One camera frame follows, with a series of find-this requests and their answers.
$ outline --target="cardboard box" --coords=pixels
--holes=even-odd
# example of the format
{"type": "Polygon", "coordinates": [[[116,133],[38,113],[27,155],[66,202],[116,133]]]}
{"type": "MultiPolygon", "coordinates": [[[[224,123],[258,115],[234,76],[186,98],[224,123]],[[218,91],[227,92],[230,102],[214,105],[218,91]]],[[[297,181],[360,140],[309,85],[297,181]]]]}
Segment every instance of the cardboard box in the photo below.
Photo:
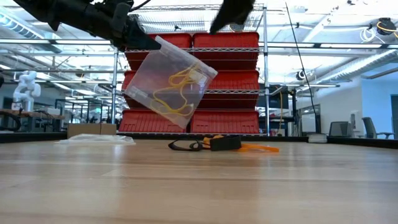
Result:
{"type": "Polygon", "coordinates": [[[69,124],[68,138],[79,134],[116,134],[115,124],[69,124]]]}

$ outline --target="white robot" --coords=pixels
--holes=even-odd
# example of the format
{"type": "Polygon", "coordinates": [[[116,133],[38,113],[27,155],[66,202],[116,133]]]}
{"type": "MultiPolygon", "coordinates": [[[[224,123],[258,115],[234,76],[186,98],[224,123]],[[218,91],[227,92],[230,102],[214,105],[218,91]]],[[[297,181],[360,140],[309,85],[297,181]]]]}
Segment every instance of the white robot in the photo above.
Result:
{"type": "Polygon", "coordinates": [[[33,111],[34,99],[41,94],[41,87],[35,82],[37,72],[24,71],[19,77],[19,83],[13,94],[13,110],[23,109],[24,111],[33,111]]]}

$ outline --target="wooden tabletop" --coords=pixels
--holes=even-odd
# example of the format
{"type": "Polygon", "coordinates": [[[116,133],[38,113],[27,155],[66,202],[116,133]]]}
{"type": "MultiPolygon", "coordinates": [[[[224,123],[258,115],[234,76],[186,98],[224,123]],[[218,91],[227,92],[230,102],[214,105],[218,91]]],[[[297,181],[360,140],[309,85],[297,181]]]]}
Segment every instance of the wooden tabletop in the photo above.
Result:
{"type": "MultiPolygon", "coordinates": [[[[19,113],[18,110],[10,110],[10,109],[0,109],[0,111],[3,112],[7,112],[7,113],[11,113],[15,116],[19,116],[21,118],[48,118],[48,116],[46,114],[43,113],[39,113],[39,112],[28,112],[28,111],[22,111],[21,114],[19,113]]],[[[52,115],[51,117],[52,119],[65,119],[64,116],[62,115],[52,115]]]]}
{"type": "Polygon", "coordinates": [[[398,151],[0,145],[1,224],[398,223],[398,151]]]}

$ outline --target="clear plastic sheet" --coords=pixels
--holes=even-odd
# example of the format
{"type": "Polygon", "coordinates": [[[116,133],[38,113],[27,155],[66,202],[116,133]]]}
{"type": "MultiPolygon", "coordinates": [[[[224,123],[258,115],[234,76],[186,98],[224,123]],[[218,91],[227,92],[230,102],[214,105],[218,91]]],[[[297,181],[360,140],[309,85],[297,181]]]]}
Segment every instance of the clear plastic sheet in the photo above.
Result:
{"type": "Polygon", "coordinates": [[[124,91],[132,99],[185,128],[217,71],[157,36],[151,51],[124,91]]]}
{"type": "Polygon", "coordinates": [[[76,145],[104,145],[104,144],[129,144],[136,143],[132,137],[102,134],[79,134],[67,140],[61,140],[57,144],[76,144],[76,145]]]}

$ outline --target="chair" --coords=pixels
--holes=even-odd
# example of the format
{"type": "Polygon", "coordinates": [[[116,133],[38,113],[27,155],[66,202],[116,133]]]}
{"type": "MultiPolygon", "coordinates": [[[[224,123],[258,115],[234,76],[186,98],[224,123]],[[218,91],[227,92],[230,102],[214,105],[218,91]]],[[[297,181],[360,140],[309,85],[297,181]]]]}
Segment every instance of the chair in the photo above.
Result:
{"type": "Polygon", "coordinates": [[[352,137],[351,124],[347,121],[334,121],[330,123],[330,137],[352,137]]]}
{"type": "Polygon", "coordinates": [[[365,124],[367,138],[377,139],[379,135],[386,135],[386,139],[389,139],[390,135],[395,136],[395,133],[377,133],[372,118],[362,118],[362,120],[365,124]]]}

